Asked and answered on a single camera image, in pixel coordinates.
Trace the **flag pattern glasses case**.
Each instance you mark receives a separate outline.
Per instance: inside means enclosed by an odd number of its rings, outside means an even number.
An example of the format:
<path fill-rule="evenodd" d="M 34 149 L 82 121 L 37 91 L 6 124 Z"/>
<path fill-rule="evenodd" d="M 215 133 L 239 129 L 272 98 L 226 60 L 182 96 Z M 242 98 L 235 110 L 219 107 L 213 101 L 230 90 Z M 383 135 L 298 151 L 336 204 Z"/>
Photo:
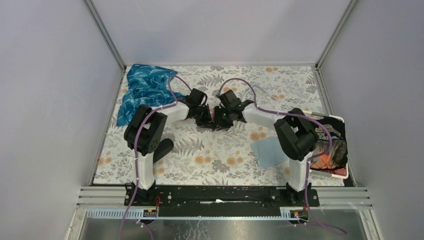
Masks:
<path fill-rule="evenodd" d="M 219 111 L 219 106 L 214 106 L 209 109 L 210 121 L 216 126 L 217 125 L 217 112 Z"/>

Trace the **black glasses case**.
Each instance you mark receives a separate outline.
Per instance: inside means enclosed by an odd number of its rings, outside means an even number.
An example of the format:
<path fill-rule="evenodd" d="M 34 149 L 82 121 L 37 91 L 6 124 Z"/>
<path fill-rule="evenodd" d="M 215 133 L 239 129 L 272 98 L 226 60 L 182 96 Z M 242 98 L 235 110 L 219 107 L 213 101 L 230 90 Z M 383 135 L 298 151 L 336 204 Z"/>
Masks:
<path fill-rule="evenodd" d="M 164 158 L 167 154 L 169 154 L 173 150 L 173 148 L 174 148 L 174 142 L 171 139 L 169 138 L 163 139 L 153 153 L 153 159 L 152 159 L 153 164 L 157 163 L 162 158 Z"/>

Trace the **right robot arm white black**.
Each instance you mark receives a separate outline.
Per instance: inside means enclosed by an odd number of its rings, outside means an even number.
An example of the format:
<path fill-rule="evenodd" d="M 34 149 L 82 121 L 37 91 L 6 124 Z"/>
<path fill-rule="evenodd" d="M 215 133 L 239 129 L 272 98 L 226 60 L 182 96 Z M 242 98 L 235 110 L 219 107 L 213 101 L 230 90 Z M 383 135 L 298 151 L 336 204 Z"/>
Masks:
<path fill-rule="evenodd" d="M 289 158 L 287 185 L 291 189 L 286 193 L 287 201 L 293 206 L 301 205 L 307 199 L 309 162 L 319 139 L 316 128 L 321 123 L 299 108 L 278 112 L 261 108 L 253 100 L 242 101 L 232 90 L 218 98 L 220 105 L 214 109 L 214 120 L 219 127 L 228 128 L 239 121 L 275 130 L 280 148 Z"/>

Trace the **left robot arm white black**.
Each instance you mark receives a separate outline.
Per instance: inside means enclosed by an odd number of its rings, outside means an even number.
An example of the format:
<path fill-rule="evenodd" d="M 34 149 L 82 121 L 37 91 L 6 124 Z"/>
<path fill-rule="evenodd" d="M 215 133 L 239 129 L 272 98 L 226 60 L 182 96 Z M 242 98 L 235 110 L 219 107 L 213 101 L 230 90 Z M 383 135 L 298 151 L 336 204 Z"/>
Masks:
<path fill-rule="evenodd" d="M 161 145 L 166 124 L 194 119 L 200 128 L 216 128 L 207 100 L 206 93 L 194 88 L 189 95 L 177 99 L 174 103 L 158 107 L 142 104 L 136 110 L 124 132 L 124 140 L 127 146 L 134 150 L 133 182 L 139 188 L 135 197 L 142 205 L 148 206 L 155 200 L 155 192 L 151 189 L 155 183 L 154 157 L 158 156 L 155 151 Z"/>

